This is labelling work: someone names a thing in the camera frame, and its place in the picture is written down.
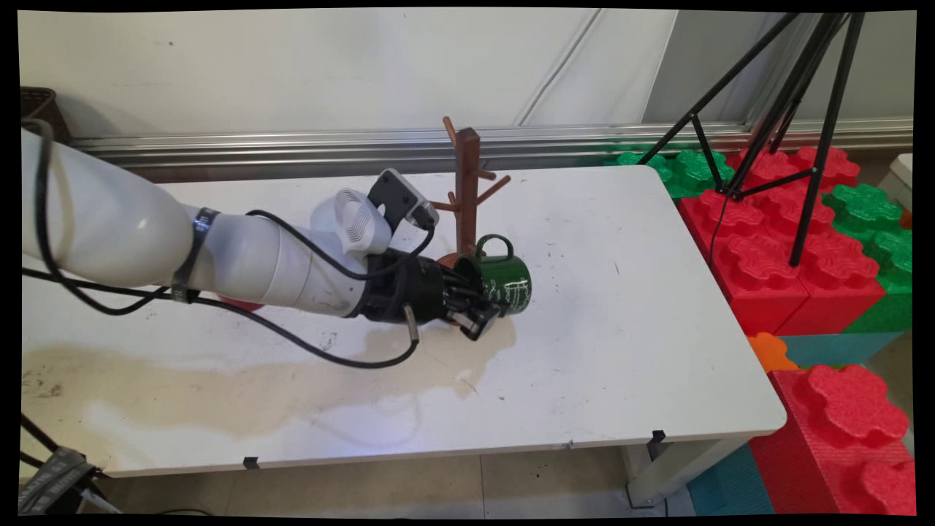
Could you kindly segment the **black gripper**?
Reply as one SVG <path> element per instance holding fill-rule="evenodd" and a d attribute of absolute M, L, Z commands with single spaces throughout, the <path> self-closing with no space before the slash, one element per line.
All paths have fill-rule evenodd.
<path fill-rule="evenodd" d="M 505 303 L 488 300 L 482 286 L 423 256 L 368 280 L 354 314 L 374 322 L 404 324 L 406 305 L 419 325 L 444 319 L 447 313 L 448 323 L 472 342 L 505 315 Z"/>

